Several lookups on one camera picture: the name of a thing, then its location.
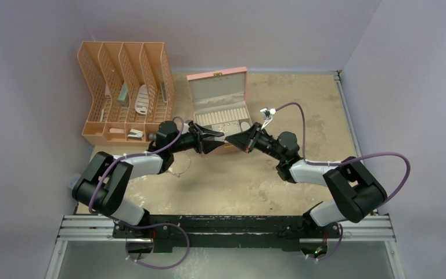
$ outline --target open pink box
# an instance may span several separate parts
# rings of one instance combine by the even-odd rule
[[[252,121],[245,103],[247,67],[191,74],[187,81],[195,123],[225,133],[214,140],[225,141],[225,137],[250,128]],[[225,143],[208,155],[238,151],[237,147]]]

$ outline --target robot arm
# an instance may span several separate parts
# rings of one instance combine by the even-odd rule
[[[256,148],[279,160],[276,170],[282,180],[327,186],[333,200],[320,203],[304,214],[311,226],[323,227],[343,220],[360,222],[387,199],[384,188],[361,162],[347,163],[353,157],[331,162],[336,163],[334,166],[314,166],[310,164],[312,161],[303,160],[293,133],[282,132],[274,139],[260,123],[254,123],[247,131],[225,140],[245,153]]]
[[[156,138],[149,145],[148,151],[163,148],[173,141],[179,131],[173,121],[160,124]],[[170,148],[150,156],[124,159],[114,166],[108,181],[98,192],[93,209],[105,216],[111,216],[131,225],[137,226],[149,218],[149,212],[124,199],[125,190],[130,179],[148,174],[161,174],[168,170],[174,161],[173,154],[193,148],[197,153],[209,153],[224,144],[220,141],[208,141],[210,138],[222,137],[224,134],[203,128],[192,121],[184,123],[183,133]],[[93,196],[99,177],[121,156],[112,156],[98,152],[90,161],[87,169],[73,188],[73,198],[85,205]]]

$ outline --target black mounting bar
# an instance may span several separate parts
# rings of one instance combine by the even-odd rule
[[[212,248],[280,248],[283,251],[300,251],[308,247],[313,253],[322,243],[304,245],[300,239],[338,238],[338,229],[333,224],[312,228],[304,216],[222,216],[222,215],[150,215],[149,224],[172,223],[183,228],[189,235],[191,247]],[[118,225],[114,238],[149,238],[149,230],[133,230]],[[155,253],[172,252],[173,247],[185,247],[184,235],[174,227],[156,227],[154,234]]]

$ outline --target lavender wall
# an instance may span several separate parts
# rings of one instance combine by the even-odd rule
[[[162,41],[174,70],[342,69],[380,0],[77,0],[96,40]]]
[[[341,76],[362,153],[399,151],[413,166],[383,208],[407,277],[446,278],[446,1],[382,1]],[[390,191],[404,171],[368,166]]]
[[[0,1],[0,278],[44,278],[67,177],[91,146],[75,54],[91,36],[72,1]]]

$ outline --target box lid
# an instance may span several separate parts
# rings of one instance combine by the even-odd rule
[[[245,101],[247,67],[187,76],[194,109]]]

